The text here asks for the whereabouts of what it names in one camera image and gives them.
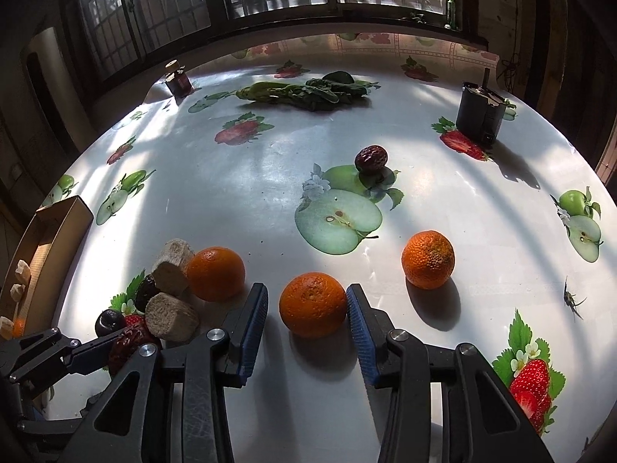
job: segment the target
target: cardboard box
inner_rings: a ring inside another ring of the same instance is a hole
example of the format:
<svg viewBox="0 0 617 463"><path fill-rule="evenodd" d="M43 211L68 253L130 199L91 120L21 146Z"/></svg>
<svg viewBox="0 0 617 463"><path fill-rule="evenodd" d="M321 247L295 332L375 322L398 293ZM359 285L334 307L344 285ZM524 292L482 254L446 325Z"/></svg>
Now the cardboard box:
<svg viewBox="0 0 617 463"><path fill-rule="evenodd" d="M24 336L51 327L64 279L75 253L94 216L78 196L40 208L30 221L8 266L0 292L0 315L24 323ZM30 266L32 279L19 303L10 296L10 288L18 283L17 262Z"/></svg>

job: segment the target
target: orange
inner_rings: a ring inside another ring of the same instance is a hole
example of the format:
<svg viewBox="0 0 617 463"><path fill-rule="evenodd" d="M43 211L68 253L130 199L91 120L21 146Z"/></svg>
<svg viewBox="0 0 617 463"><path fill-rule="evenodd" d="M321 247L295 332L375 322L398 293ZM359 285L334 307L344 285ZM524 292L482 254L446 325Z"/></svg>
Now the orange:
<svg viewBox="0 0 617 463"><path fill-rule="evenodd" d="M193 294L204 301L224 301L244 288L244 263L233 250L208 247L199 251L186 266Z"/></svg>
<svg viewBox="0 0 617 463"><path fill-rule="evenodd" d="M13 337L20 338L24 335L24 327L26 327L25 318L16 318L13 322Z"/></svg>
<svg viewBox="0 0 617 463"><path fill-rule="evenodd" d="M438 231L421 231L409 239L400 261L409 282L420 289L437 289L454 270L454 249Z"/></svg>
<svg viewBox="0 0 617 463"><path fill-rule="evenodd" d="M322 338L337 330L347 315L345 289L325 273L298 275L283 289L278 304L283 323L303 338Z"/></svg>

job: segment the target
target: insect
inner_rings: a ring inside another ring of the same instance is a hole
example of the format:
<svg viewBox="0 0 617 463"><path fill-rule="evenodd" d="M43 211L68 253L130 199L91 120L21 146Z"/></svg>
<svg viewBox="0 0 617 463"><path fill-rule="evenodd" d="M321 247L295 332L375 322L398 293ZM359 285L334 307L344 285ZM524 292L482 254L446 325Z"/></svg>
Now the insect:
<svg viewBox="0 0 617 463"><path fill-rule="evenodd" d="M566 306L570 307L570 309L572 310L572 313L577 315L578 318L582 320L581 315L579 315L579 312L576 311L576 307L578 305L583 304L587 300L587 298L583 299L580 303L576 303L575 296L576 294L570 294L568 292L568 277L566 276L566 284L563 286L563 301L566 304Z"/></svg>

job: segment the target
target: green bottle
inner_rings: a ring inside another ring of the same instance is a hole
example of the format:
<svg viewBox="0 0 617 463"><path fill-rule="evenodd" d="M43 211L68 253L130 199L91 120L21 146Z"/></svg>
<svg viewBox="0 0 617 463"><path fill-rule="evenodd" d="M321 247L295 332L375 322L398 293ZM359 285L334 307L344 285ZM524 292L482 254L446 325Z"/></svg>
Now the green bottle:
<svg viewBox="0 0 617 463"><path fill-rule="evenodd" d="M447 10L446 10L446 20L448 21L448 25L450 29L457 29L457 15L456 15L456 7L454 5L454 0L448 0Z"/></svg>

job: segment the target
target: jar lid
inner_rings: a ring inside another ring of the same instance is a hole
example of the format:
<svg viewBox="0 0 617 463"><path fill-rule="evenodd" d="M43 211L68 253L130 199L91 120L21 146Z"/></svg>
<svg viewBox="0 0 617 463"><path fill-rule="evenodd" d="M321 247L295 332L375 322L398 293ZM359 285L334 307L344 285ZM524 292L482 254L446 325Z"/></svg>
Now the jar lid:
<svg viewBox="0 0 617 463"><path fill-rule="evenodd" d="M170 63L166 64L166 66L165 66L165 70L168 73L173 73L177 69L180 69L180 63L178 62L177 59L174 59L173 61L171 61Z"/></svg>

